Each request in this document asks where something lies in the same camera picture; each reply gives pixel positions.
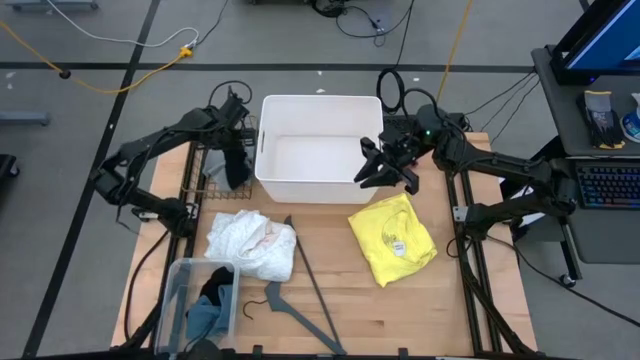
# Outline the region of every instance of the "white storage bin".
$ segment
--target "white storage bin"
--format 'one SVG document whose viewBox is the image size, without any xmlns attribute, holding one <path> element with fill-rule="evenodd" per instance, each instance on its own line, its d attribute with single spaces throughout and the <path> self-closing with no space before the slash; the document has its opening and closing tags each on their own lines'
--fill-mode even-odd
<svg viewBox="0 0 640 360">
<path fill-rule="evenodd" d="M 206 336 L 206 339 L 212 341 L 220 349 L 235 348 L 240 269 L 225 259 L 183 258 L 176 260 L 169 268 L 160 322 L 158 323 L 158 332 L 156 334 L 156 354 L 168 353 L 171 356 L 175 356 L 185 351 L 185 349 L 188 351 L 197 340 L 203 338 L 186 338 L 186 315 L 191 305 L 200 297 L 200 290 L 211 278 L 211 274 L 223 266 L 233 272 L 229 331 L 223 335 L 212 334 Z"/>
<path fill-rule="evenodd" d="M 376 188 L 353 182 L 377 142 L 382 106 L 373 96 L 271 95 L 262 103 L 256 178 L 276 202 L 364 204 Z"/>
</svg>

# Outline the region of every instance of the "computer monitor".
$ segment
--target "computer monitor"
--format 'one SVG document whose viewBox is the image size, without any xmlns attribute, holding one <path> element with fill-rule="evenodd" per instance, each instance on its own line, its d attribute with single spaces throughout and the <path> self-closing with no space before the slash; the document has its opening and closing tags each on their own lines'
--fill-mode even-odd
<svg viewBox="0 0 640 360">
<path fill-rule="evenodd" d="M 561 84 L 640 74 L 640 0 L 596 0 L 553 48 Z"/>
</svg>

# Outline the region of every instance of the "yellow cable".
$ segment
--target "yellow cable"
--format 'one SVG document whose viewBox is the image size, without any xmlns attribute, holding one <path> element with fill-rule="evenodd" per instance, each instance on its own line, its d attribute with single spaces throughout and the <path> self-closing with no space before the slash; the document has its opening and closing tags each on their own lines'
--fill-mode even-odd
<svg viewBox="0 0 640 360">
<path fill-rule="evenodd" d="M 13 30 L 11 30 L 9 25 L 7 25 L 5 22 L 0 21 L 0 27 L 2 27 L 9 35 L 11 35 L 11 37 L 14 40 L 16 40 L 20 45 L 24 46 L 27 50 L 31 51 L 35 56 L 37 56 L 38 59 L 40 59 L 40 61 L 42 61 L 43 63 L 47 64 L 50 68 L 52 68 L 53 70 L 57 71 L 60 74 L 64 72 L 64 70 L 62 70 L 61 68 L 57 67 L 54 63 L 49 61 L 44 56 L 40 55 L 40 53 L 36 49 L 34 49 L 33 47 L 31 47 L 31 45 L 27 44 L 24 40 L 22 40 L 22 38 L 20 38 L 20 36 L 18 36 L 18 34 L 13 32 Z M 180 61 L 180 59 L 183 59 L 185 57 L 189 57 L 189 56 L 192 56 L 192 55 L 193 55 L 193 51 L 191 49 L 187 49 L 186 47 L 183 47 L 183 48 L 180 49 L 180 55 L 178 55 L 175 59 L 171 60 L 166 65 L 151 71 L 150 73 L 148 73 L 145 76 L 143 76 L 140 80 L 138 80 L 135 83 L 133 83 L 133 84 L 131 84 L 131 85 L 125 87 L 125 88 L 122 88 L 122 89 L 105 90 L 105 89 L 100 89 L 100 88 L 91 86 L 91 85 L 87 84 L 86 82 L 82 81 L 81 79 L 76 79 L 76 78 L 72 77 L 71 80 L 73 80 L 73 82 L 75 82 L 76 84 L 84 86 L 85 88 L 87 88 L 89 90 L 93 90 L 93 91 L 96 91 L 96 92 L 99 92 L 99 93 L 102 93 L 102 94 L 119 94 L 119 93 L 122 93 L 122 92 L 125 92 L 125 91 L 129 91 L 129 90 L 139 86 L 140 84 L 142 84 L 145 80 L 147 80 L 152 75 L 171 67 L 172 65 L 174 65 L 175 63 Z"/>
<path fill-rule="evenodd" d="M 444 75 L 442 76 L 442 81 L 440 82 L 440 88 L 438 89 L 438 96 L 436 100 L 440 101 L 440 95 L 442 95 L 442 90 L 444 89 L 444 84 L 447 82 L 447 77 L 449 76 L 449 68 L 453 63 L 453 58 L 456 55 L 456 49 L 458 48 L 458 42 L 460 41 L 460 37 L 462 36 L 462 32 L 464 31 L 464 26 L 467 23 L 467 19 L 469 18 L 469 12 L 471 11 L 471 5 L 473 4 L 473 0 L 469 0 L 467 3 L 467 8 L 464 9 L 464 16 L 462 18 L 462 22 L 460 23 L 460 27 L 458 28 L 458 34 L 456 35 L 456 40 L 453 42 L 453 48 L 451 49 L 451 54 L 449 54 L 449 61 L 447 62 L 447 66 L 444 69 Z"/>
</svg>

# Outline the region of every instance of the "monitor screen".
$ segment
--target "monitor screen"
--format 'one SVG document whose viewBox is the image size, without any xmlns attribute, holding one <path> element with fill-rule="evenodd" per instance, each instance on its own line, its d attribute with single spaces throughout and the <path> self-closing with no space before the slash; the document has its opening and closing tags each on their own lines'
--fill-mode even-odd
<svg viewBox="0 0 640 360">
<path fill-rule="evenodd" d="M 570 70 L 640 71 L 640 0 L 629 0 L 567 63 Z"/>
</svg>

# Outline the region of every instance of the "tag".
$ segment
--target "tag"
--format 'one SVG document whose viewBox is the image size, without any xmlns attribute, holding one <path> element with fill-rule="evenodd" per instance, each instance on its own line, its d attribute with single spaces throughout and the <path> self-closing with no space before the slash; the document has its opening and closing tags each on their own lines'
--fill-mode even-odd
<svg viewBox="0 0 640 360">
<path fill-rule="evenodd" d="M 395 256 L 404 256 L 407 253 L 407 246 L 402 241 L 393 243 L 393 254 Z"/>
</svg>

